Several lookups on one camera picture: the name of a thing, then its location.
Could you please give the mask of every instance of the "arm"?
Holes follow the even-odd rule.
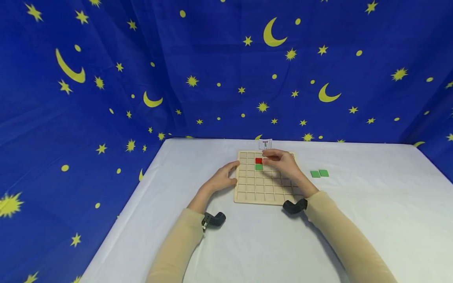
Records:
[[[343,264],[351,283],[396,283],[393,274],[360,230],[300,171],[291,154],[263,151],[264,164],[278,168],[294,180],[308,201],[305,214],[322,232]]]
[[[229,172],[239,165],[239,161],[228,163],[220,168],[198,190],[195,197],[176,220],[167,238],[159,248],[149,269],[146,283],[181,283],[193,251],[203,237],[201,221],[212,194],[236,184],[237,180],[228,177]]]

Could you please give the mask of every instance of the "person's left hand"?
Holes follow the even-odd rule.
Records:
[[[234,186],[237,183],[236,178],[229,178],[230,172],[240,164],[239,160],[225,164],[222,168],[203,184],[201,189],[206,189],[210,193],[215,193],[229,186]]]

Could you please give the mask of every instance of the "blue backdrop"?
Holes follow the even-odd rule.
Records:
[[[453,178],[453,2],[6,0],[0,282],[78,282],[165,139],[415,144]]]

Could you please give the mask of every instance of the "hand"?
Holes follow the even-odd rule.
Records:
[[[214,193],[226,187],[236,185],[237,179],[230,179],[228,175],[239,164],[238,160],[225,164],[222,168],[217,170],[217,172],[207,180],[200,189],[206,189],[209,192]]]
[[[291,179],[297,178],[302,174],[293,155],[287,151],[267,149],[263,150],[263,156],[267,157],[263,159],[263,164],[277,168]]]

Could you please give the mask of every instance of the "beige sleeve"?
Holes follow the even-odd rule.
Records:
[[[305,214],[337,253],[351,283],[397,282],[371,243],[326,192],[318,192],[307,200]]]
[[[165,238],[146,283],[181,283],[193,251],[203,237],[204,215],[185,208]]]

